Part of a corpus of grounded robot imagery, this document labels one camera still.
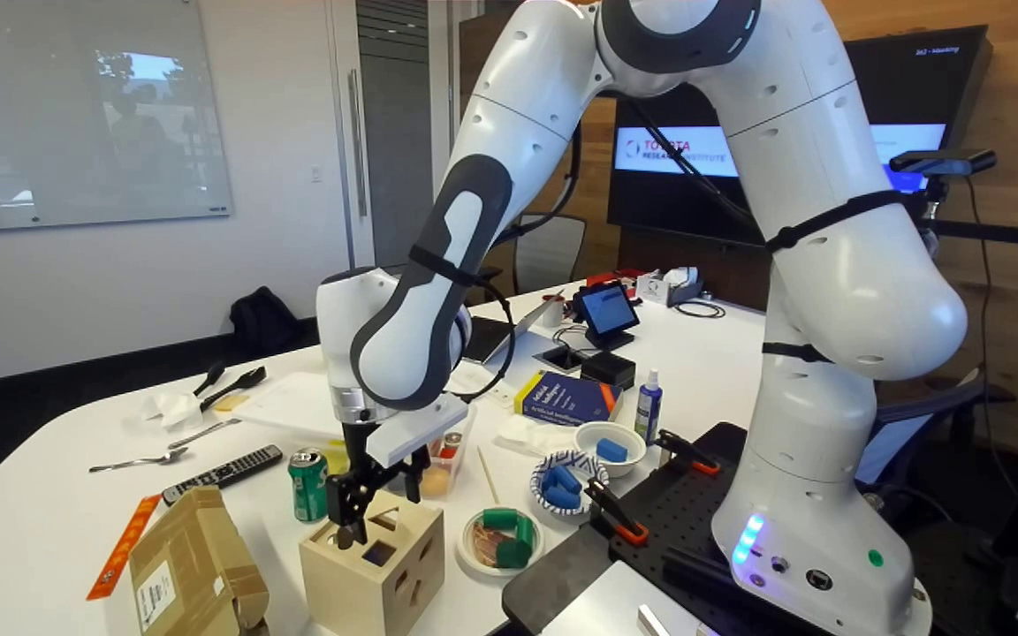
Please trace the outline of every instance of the black box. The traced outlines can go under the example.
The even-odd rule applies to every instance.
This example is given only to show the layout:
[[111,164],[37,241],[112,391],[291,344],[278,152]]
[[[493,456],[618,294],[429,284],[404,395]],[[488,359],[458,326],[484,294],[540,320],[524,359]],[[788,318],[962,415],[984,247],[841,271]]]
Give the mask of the black box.
[[585,359],[581,378],[599,378],[614,391],[626,391],[636,384],[636,365],[603,350]]

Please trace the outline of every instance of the white bowl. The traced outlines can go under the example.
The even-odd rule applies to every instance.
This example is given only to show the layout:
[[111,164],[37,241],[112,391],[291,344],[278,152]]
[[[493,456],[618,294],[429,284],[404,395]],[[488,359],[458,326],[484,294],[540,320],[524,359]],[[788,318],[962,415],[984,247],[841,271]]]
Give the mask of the white bowl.
[[[599,444],[601,444],[603,439],[626,448],[626,460],[622,460],[622,464],[601,460]],[[599,422],[599,424],[586,422],[586,424],[581,424],[577,444],[581,444],[585,456],[599,460],[599,464],[607,470],[612,481],[629,478],[629,475],[643,464],[643,456],[646,456],[646,442],[643,442],[633,428],[626,428],[626,424],[607,424],[607,422]]]
[[[543,551],[543,529],[540,529],[540,522],[539,522],[539,516],[530,516],[530,511],[524,511],[524,509],[513,509],[524,522],[530,522],[535,526],[535,551],[530,551],[530,557],[527,557],[527,564],[530,561],[539,561],[540,557],[540,551]],[[488,564],[482,556],[476,556],[476,526],[482,526],[482,521],[484,521],[484,509],[476,511],[476,516],[470,516],[468,521],[468,526],[462,526],[462,537],[457,539],[457,556],[458,556],[458,561],[462,561],[462,570],[474,575],[474,581],[508,581],[508,575],[515,575],[521,570],[527,570],[527,564],[521,564],[521,570],[499,570],[499,564]]]
[[[581,506],[577,506],[577,509],[562,509],[562,506],[555,506],[555,502],[543,499],[543,478],[549,478],[552,465],[570,465],[572,478],[581,481]],[[585,485],[586,485],[592,478],[599,478],[601,485],[607,485],[607,470],[603,470],[599,460],[592,460],[592,456],[585,456],[585,453],[555,453],[555,456],[549,456],[549,460],[535,470],[535,502],[539,502],[549,516],[555,516],[555,521],[581,521],[581,516],[586,516],[586,509],[592,509],[592,499],[586,499],[586,491],[585,491]]]

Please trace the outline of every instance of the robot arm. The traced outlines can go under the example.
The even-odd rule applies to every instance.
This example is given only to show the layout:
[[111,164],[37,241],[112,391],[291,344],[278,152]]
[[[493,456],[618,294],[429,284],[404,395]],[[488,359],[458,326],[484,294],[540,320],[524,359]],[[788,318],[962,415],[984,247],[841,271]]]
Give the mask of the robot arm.
[[[457,365],[462,285],[540,190],[586,101],[682,81],[715,101],[775,257],[750,442],[711,522],[725,564],[744,590],[819,630],[924,631],[932,607],[907,549],[859,499],[851,465],[876,411],[872,378],[945,365],[964,311],[889,190],[819,0],[521,2],[410,265],[372,318],[349,318],[344,382],[389,411],[434,404]],[[768,556],[795,575],[775,575]]]

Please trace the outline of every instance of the table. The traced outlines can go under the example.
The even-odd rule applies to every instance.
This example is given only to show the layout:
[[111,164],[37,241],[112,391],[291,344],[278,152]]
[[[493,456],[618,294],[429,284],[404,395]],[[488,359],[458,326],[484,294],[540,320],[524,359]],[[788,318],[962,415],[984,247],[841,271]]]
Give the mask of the table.
[[[513,297],[513,311],[524,313],[539,309],[543,294],[552,291]],[[660,428],[695,439],[718,422],[750,422],[760,382],[760,333],[764,313],[732,304],[718,320],[643,304],[641,326],[633,330],[636,338],[618,354],[636,359],[641,378],[646,378],[652,367],[659,372],[665,384]],[[259,365],[264,365],[268,382],[255,390],[255,404],[263,391],[276,391],[278,382],[288,384],[288,378],[317,378],[317,395],[328,391],[317,345],[230,367],[230,378]],[[474,390],[484,378],[484,367],[462,365],[451,384]],[[143,496],[164,491],[268,442],[291,453],[338,435],[334,415],[296,415],[296,422],[315,422],[315,428],[244,418],[241,424],[193,442],[193,456],[183,464],[90,475],[93,464],[152,456],[164,453],[171,439],[192,435],[192,428],[164,432],[152,424],[149,404],[193,384],[198,378],[182,378],[90,404],[38,428],[0,464],[0,631],[136,631],[127,572],[112,596],[84,601],[84,592]],[[446,509],[446,539],[458,537],[468,516],[493,506],[476,448],[499,481],[503,506],[527,506],[530,499],[527,481],[539,456],[495,444],[495,428],[513,418],[508,395],[513,390],[503,384],[470,407],[462,470],[446,499],[423,499],[429,506]],[[633,407],[633,391],[626,391],[614,422],[629,424]],[[232,485],[224,499],[268,584],[271,631],[324,631],[306,617],[303,605],[296,543],[315,526],[294,521],[288,465]],[[559,543],[577,529],[577,522],[543,516],[540,522],[549,543]],[[413,631],[493,631],[503,623],[503,584],[470,581],[448,556],[446,584]]]

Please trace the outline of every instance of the pen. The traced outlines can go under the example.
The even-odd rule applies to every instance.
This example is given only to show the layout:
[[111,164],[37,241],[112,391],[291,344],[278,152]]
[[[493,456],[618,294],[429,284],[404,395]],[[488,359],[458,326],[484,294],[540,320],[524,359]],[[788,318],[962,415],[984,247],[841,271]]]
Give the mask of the pen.
[[659,623],[659,616],[646,605],[641,605],[641,623],[652,630],[652,636],[669,636],[665,625]]

